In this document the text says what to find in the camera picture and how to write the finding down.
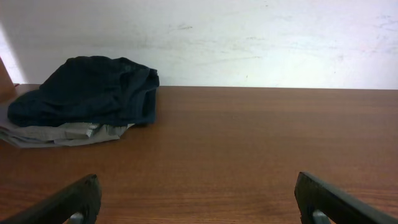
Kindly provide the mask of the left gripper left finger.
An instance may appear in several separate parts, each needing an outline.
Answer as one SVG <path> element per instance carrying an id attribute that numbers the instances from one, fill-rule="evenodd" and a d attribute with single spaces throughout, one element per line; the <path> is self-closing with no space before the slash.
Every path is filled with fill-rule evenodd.
<path id="1" fill-rule="evenodd" d="M 101 208 L 101 196 L 98 177 L 90 174 L 1 223 L 64 223 L 80 214 L 81 223 L 94 224 Z"/>

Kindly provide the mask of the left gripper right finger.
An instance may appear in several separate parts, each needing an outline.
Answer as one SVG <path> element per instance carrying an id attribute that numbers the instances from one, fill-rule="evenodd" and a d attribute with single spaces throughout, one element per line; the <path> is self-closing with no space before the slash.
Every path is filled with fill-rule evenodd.
<path id="1" fill-rule="evenodd" d="M 397 224 L 392 216 L 308 172 L 298 174 L 294 195 L 303 224 Z"/>

